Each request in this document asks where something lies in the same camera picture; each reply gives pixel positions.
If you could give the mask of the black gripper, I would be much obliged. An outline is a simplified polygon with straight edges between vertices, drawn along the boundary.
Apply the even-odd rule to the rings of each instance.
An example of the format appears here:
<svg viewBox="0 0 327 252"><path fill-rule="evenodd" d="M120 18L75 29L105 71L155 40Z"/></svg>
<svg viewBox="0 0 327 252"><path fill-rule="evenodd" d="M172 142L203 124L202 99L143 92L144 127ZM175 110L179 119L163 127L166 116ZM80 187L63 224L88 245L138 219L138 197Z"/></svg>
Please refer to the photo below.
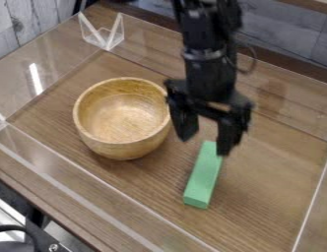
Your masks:
<svg viewBox="0 0 327 252"><path fill-rule="evenodd" d="M164 81L174 130L186 142L199 130L199 116L215 121L215 153L226 157L249 128L253 102L235 90L236 73L246 71L236 69L235 53L184 49L182 57L186 78Z"/></svg>

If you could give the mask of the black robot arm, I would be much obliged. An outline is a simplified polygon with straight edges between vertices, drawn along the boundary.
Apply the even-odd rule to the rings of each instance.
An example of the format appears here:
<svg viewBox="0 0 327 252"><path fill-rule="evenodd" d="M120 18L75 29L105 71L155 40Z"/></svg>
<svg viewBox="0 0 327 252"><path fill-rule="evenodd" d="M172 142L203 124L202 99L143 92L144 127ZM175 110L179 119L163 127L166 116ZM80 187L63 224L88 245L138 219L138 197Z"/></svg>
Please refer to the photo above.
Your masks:
<svg viewBox="0 0 327 252"><path fill-rule="evenodd" d="M227 156L249 129L253 101L235 90L236 43L242 26L236 0L172 0L180 28L186 77L164 81L178 138L199 131L199 118L216 123L215 153Z"/></svg>

